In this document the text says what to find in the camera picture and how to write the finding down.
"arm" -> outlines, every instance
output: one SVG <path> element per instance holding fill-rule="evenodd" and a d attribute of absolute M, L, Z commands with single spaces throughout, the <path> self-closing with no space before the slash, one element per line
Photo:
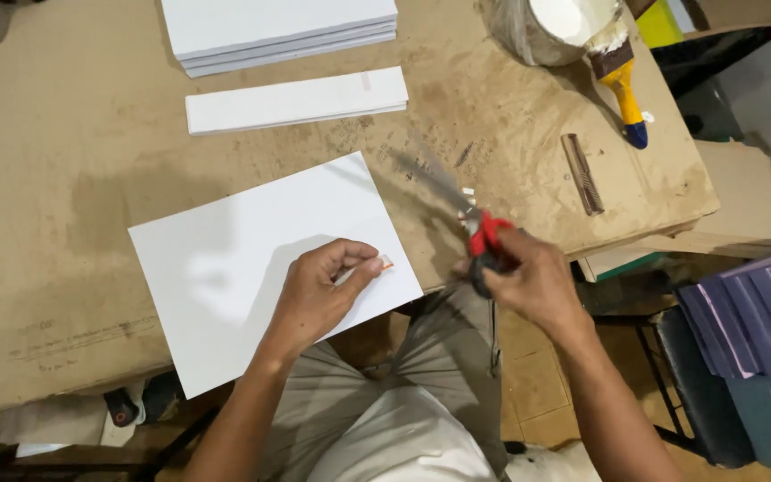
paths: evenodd
<path fill-rule="evenodd" d="M 561 348 L 579 431 L 597 473 L 603 480 L 682 480 L 600 344 L 563 253 L 519 231 L 498 234 L 518 268 L 509 275 L 485 270 L 484 281 L 498 303 L 537 323 Z"/>
<path fill-rule="evenodd" d="M 184 472 L 184 480 L 254 481 L 290 367 L 302 352 L 347 315 L 382 269 L 369 245 L 337 239 L 291 264 L 273 320 L 251 364 L 213 421 Z M 359 268 L 340 286 L 333 280 Z"/>

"red scissors handle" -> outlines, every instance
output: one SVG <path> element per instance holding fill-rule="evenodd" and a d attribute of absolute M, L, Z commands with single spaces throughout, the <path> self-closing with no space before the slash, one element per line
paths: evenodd
<path fill-rule="evenodd" d="M 477 258 L 488 250 L 498 254 L 501 249 L 497 233 L 499 227 L 512 229 L 516 226 L 508 220 L 494 218 L 487 209 L 482 208 L 478 231 L 468 239 L 468 253 L 472 258 Z"/>

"white shirt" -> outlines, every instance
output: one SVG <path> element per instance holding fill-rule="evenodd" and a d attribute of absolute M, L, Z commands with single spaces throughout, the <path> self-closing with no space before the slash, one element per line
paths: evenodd
<path fill-rule="evenodd" d="M 496 480 L 472 435 L 420 387 L 382 394 L 308 477 L 308 482 L 407 480 Z"/>

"stack of white paper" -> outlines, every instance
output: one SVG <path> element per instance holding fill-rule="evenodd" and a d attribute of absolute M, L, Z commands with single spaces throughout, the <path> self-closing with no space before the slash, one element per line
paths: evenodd
<path fill-rule="evenodd" d="M 327 336 L 422 296 L 361 153 L 130 228 L 188 398 L 249 366 L 290 264 L 337 237 L 394 263 Z"/>
<path fill-rule="evenodd" d="M 162 0 L 190 77 L 393 40 L 394 0 Z"/>
<path fill-rule="evenodd" d="M 406 109 L 401 68 L 188 95 L 189 134 L 262 129 Z"/>

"plastic bag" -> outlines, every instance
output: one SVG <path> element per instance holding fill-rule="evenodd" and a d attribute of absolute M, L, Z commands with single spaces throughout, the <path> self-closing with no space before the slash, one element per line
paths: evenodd
<path fill-rule="evenodd" d="M 532 0 L 488 0 L 487 27 L 493 37 L 527 65 L 554 67 L 582 58 L 583 47 L 569 45 L 541 27 L 531 3 Z"/>

